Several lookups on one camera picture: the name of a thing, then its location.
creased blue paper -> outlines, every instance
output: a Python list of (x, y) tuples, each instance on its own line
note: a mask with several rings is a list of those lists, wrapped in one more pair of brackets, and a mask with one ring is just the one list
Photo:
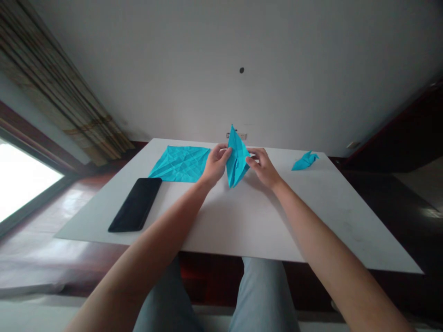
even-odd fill
[(227, 179), (229, 187), (234, 188), (240, 180), (244, 177), (249, 169), (246, 163), (246, 157), (250, 156), (246, 145), (241, 140), (240, 136), (231, 126), (231, 133), (229, 134), (228, 147), (232, 147), (232, 153), (226, 163)]
[(320, 159), (317, 154), (311, 154), (312, 151), (306, 152), (300, 160), (298, 160), (292, 167), (293, 171), (299, 171), (311, 166), (316, 159)]
[(169, 146), (151, 171), (149, 178), (163, 181), (197, 182), (203, 174), (211, 149)]

curtain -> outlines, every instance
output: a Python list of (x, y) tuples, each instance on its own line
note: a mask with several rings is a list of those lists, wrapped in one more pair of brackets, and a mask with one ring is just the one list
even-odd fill
[(26, 1), (0, 0), (0, 70), (97, 166), (134, 148)]

window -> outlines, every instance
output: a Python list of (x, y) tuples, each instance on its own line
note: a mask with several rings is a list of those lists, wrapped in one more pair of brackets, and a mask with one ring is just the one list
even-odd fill
[(64, 177), (0, 139), (0, 222)]

light blue pants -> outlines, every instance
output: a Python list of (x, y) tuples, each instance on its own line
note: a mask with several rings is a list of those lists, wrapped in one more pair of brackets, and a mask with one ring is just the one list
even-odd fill
[[(246, 257), (243, 264), (245, 273), (229, 330), (299, 332), (283, 264)], [(146, 298), (134, 331), (203, 331), (183, 287), (177, 257)]]

black phone case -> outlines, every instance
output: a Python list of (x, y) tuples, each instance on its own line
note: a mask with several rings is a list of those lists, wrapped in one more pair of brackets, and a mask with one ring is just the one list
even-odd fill
[(161, 184), (161, 178), (138, 179), (109, 226), (108, 232), (141, 230), (148, 218)]

